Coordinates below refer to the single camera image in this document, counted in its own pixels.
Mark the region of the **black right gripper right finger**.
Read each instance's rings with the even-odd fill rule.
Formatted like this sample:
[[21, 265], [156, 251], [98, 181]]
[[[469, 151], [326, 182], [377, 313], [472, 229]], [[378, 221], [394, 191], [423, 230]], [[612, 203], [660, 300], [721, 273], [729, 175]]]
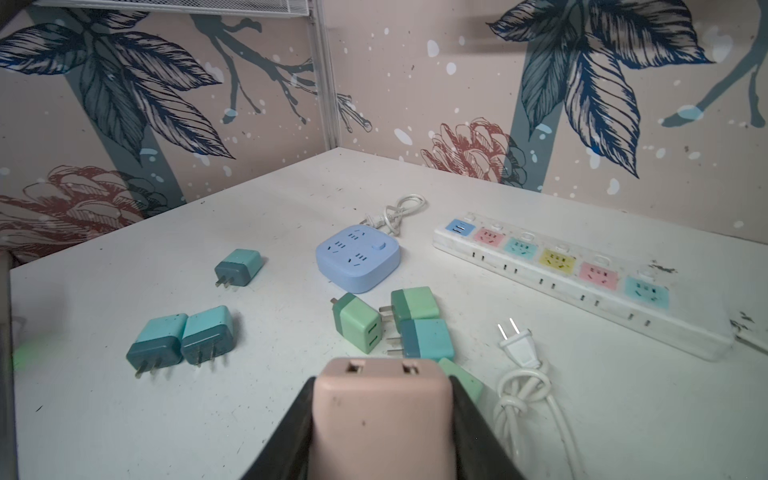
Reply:
[[452, 387], [452, 434], [455, 444], [456, 478], [460, 480], [523, 480], [477, 406], [456, 376]]

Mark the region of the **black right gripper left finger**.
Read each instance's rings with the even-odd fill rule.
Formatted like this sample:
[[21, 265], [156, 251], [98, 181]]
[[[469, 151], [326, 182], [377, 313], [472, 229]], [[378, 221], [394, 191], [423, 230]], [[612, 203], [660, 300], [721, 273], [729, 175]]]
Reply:
[[248, 470], [243, 480], [307, 479], [312, 440], [312, 401], [316, 378], [310, 377]]

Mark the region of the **pink plug adapter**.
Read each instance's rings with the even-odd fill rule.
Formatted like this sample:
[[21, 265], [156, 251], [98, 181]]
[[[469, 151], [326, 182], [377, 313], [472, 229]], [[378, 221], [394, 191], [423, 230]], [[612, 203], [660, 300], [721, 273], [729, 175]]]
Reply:
[[311, 479], [455, 479], [453, 391], [432, 360], [335, 358], [315, 379]]

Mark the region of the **blue square socket hub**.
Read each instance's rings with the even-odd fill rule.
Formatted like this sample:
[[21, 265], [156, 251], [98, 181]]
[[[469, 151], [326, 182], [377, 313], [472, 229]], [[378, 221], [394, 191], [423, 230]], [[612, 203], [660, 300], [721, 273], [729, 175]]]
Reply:
[[367, 225], [352, 225], [315, 251], [319, 271], [352, 294], [365, 293], [394, 272], [401, 261], [398, 241]]

